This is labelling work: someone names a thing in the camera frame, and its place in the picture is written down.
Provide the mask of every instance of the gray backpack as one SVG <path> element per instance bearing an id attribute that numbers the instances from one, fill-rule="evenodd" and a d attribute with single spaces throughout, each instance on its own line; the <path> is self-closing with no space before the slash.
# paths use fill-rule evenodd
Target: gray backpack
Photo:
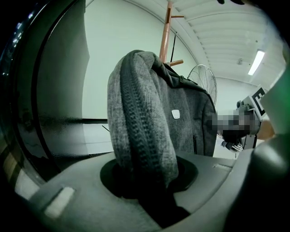
<path id="1" fill-rule="evenodd" d="M 108 124 L 120 168 L 115 178 L 122 182 L 120 188 L 135 192 L 161 227 L 189 215 L 176 206 L 170 185 L 179 176 L 176 154 L 213 156 L 215 114 L 204 89 L 179 76 L 152 52 L 128 53 L 110 75 Z"/>

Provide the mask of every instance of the fan grill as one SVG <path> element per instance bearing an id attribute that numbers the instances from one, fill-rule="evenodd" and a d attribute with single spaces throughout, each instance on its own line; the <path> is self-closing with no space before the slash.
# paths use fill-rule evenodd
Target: fan grill
<path id="1" fill-rule="evenodd" d="M 188 80 L 204 88 L 213 100 L 217 102 L 217 82 L 212 71 L 203 64 L 195 66 L 187 77 Z"/>

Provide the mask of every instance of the gray surface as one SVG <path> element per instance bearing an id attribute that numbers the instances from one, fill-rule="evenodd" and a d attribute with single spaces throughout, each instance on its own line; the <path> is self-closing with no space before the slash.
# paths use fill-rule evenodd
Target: gray surface
<path id="1" fill-rule="evenodd" d="M 74 197 L 57 219 L 71 231 L 159 230 L 137 200 L 115 197 L 101 183 L 101 168 L 114 158 L 114 153 L 109 153 L 70 166 L 42 186 L 30 201 L 43 211 L 63 187 L 72 187 L 76 190 Z"/>
<path id="2" fill-rule="evenodd" d="M 235 164 L 235 160 L 187 153 L 178 153 L 178 156 L 194 163 L 198 168 L 198 176 L 195 182 L 186 191 L 174 194 L 177 205 L 193 213 L 220 188 L 229 175 L 231 167 Z M 223 169 L 223 165 L 229 167 L 229 169 Z"/>
<path id="3" fill-rule="evenodd" d="M 252 151 L 253 149 L 248 149 L 239 154 L 230 175 L 203 207 L 179 223 L 166 228 L 164 232 L 223 231 L 229 209 L 236 199 L 246 176 Z"/>
<path id="4" fill-rule="evenodd" d="M 219 211 L 226 215 L 227 207 L 231 205 L 242 183 L 249 156 L 241 154 L 237 161 L 186 153 L 180 154 L 180 156 L 194 162 L 199 175 L 188 190 L 174 194 L 177 205 L 191 213 L 196 212 L 202 206 L 193 214 L 197 217 L 210 219 L 212 213 Z M 143 232 L 160 230 L 158 224 L 143 210 L 137 200 L 115 197 L 101 183 L 101 168 L 114 158 L 114 153 L 109 153 L 70 166 L 42 186 L 30 201 L 38 210 L 43 211 L 63 187 L 72 187 L 76 193 L 60 218 L 57 219 L 57 222 L 73 228 L 72 231 Z M 212 203 L 209 207 L 208 202 L 214 202 L 216 208 L 213 208 Z M 198 225 L 201 226 L 200 230 L 196 231 L 204 231 L 201 228 L 204 226 L 203 223 L 208 223 L 208 221 L 202 218 L 196 218 L 196 220 L 200 221 Z M 189 230 L 192 225 L 187 222 L 186 226 Z"/>

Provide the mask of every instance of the backpack zipper pull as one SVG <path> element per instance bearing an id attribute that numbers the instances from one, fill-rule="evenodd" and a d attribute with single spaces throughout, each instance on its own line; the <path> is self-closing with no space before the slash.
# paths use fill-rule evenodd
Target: backpack zipper pull
<path id="1" fill-rule="evenodd" d="M 180 81 L 181 83 L 184 83 L 183 78 L 184 78 L 184 76 L 179 76 L 179 81 Z"/>

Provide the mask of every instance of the ceiling light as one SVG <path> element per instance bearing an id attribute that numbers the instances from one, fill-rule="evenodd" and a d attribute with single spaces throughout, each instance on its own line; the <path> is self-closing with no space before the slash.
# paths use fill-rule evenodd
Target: ceiling light
<path id="1" fill-rule="evenodd" d="M 263 59 L 264 55 L 265 55 L 265 52 L 263 52 L 261 50 L 258 50 L 256 58 L 255 58 L 255 60 L 254 60 L 254 62 L 252 64 L 252 67 L 251 67 L 251 69 L 250 69 L 250 71 L 248 73 L 249 75 L 251 75 L 251 76 L 254 75 L 255 71 L 257 70 L 257 68 L 259 67 L 260 63 L 262 62 L 262 59 Z"/>

